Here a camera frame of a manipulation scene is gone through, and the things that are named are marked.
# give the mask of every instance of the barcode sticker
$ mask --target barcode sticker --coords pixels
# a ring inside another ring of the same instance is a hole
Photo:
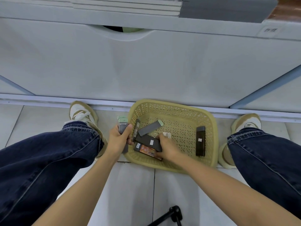
[[[169,139],[171,138],[171,133],[169,133],[169,132],[164,132],[163,135],[165,137],[168,137]]]

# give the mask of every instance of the black stand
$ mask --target black stand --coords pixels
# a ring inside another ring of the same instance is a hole
[[[181,220],[183,219],[183,217],[182,217],[181,209],[177,205],[169,208],[169,211],[167,213],[165,213],[163,216],[153,221],[148,226],[157,226],[161,224],[164,220],[168,219],[169,217],[171,217],[173,222],[177,222],[178,226],[182,226]]]

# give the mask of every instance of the shoe sole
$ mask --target shoe sole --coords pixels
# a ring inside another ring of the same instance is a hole
[[[95,123],[96,123],[96,124],[98,123],[98,116],[97,116],[96,112],[95,112],[90,106],[88,106],[86,103],[81,102],[81,101],[74,101],[74,102],[71,103],[70,109],[69,109],[69,118],[70,118],[70,120],[71,120],[71,117],[70,117],[70,110],[71,110],[71,107],[72,107],[73,105],[75,105],[75,104],[80,104],[80,105],[83,106],[86,110],[88,110],[88,111],[92,114]],[[98,155],[97,155],[96,158],[95,158],[95,160],[98,160],[99,157],[102,156],[103,153],[106,151],[108,142],[107,142],[106,138],[103,136],[103,134],[102,134],[102,132],[100,131],[100,129],[99,129],[97,126],[96,126],[96,128],[97,128],[96,131],[99,133],[100,138],[101,138],[101,140],[102,140],[103,143],[104,143],[103,148],[100,150],[100,152],[98,153]]]
[[[234,122],[233,122],[233,124],[231,125],[231,133],[232,134],[234,134],[234,133],[236,133],[236,126],[237,126],[237,124],[238,124],[238,122],[240,122],[242,119],[244,119],[245,117],[257,117],[260,121],[261,121],[261,119],[260,119],[260,117],[256,114],[256,113],[249,113],[249,114],[244,114],[244,115],[242,115],[240,118],[237,118]]]
[[[223,150],[224,150],[224,148],[225,148],[226,145],[227,145],[227,143],[221,145],[220,148],[219,148],[219,159],[218,159],[219,164],[222,167],[226,168],[226,169],[237,169],[236,166],[232,166],[232,165],[229,165],[228,163],[226,163],[225,160],[224,160],[224,158],[223,158],[222,153],[223,153]]]

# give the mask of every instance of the jeans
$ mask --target jeans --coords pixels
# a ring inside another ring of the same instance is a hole
[[[256,128],[228,137],[247,184],[301,219],[301,146]]]
[[[103,147],[82,121],[0,150],[0,225],[32,225]]]
[[[32,225],[102,147],[95,130],[74,121],[0,150],[0,226]],[[228,147],[250,187],[300,218],[301,146],[246,128]]]

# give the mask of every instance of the beige sneaker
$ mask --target beige sneaker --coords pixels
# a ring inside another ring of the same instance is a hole
[[[250,113],[236,119],[231,126],[232,134],[242,130],[243,128],[259,128],[261,129],[261,120],[258,114]]]
[[[261,120],[258,114],[250,113],[241,116],[236,119],[231,126],[232,134],[242,130],[243,128],[259,128],[261,129]],[[236,168],[232,159],[231,152],[228,145],[225,143],[219,148],[219,163],[224,168],[233,169]]]
[[[71,103],[70,110],[69,110],[69,117],[70,121],[67,121],[66,123],[69,123],[71,121],[83,121],[85,122],[89,127],[93,128],[95,131],[97,131],[100,135],[101,140],[103,141],[104,145],[101,151],[96,156],[96,160],[98,157],[102,156],[107,148],[107,140],[103,136],[100,129],[97,127],[98,122],[98,116],[95,113],[95,111],[88,106],[84,102],[80,101],[74,101]]]
[[[231,152],[226,143],[219,148],[219,163],[226,169],[236,169]]]

